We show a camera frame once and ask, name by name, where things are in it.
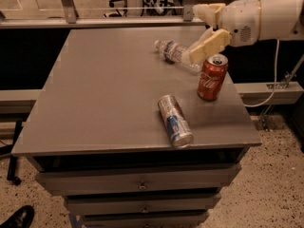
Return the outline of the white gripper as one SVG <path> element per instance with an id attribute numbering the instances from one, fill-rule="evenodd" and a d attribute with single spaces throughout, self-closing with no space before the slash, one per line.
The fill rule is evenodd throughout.
<path id="1" fill-rule="evenodd" d="M 258 39 L 259 0 L 237 0 L 227 6 L 224 3 L 197 4 L 193 13 L 210 27 L 215 28 L 219 23 L 220 29 L 208 28 L 189 48 L 192 63 L 222 52 L 229 44 L 232 47 L 250 46 Z"/>

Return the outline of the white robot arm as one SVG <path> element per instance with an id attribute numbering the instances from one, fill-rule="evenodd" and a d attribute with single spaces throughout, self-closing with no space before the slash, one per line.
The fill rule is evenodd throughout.
<path id="1" fill-rule="evenodd" d="M 195 63 L 227 46 L 244 47 L 259 40 L 302 40 L 300 15 L 304 0 L 237 0 L 197 4 L 194 14 L 209 26 L 190 48 L 186 59 Z"/>

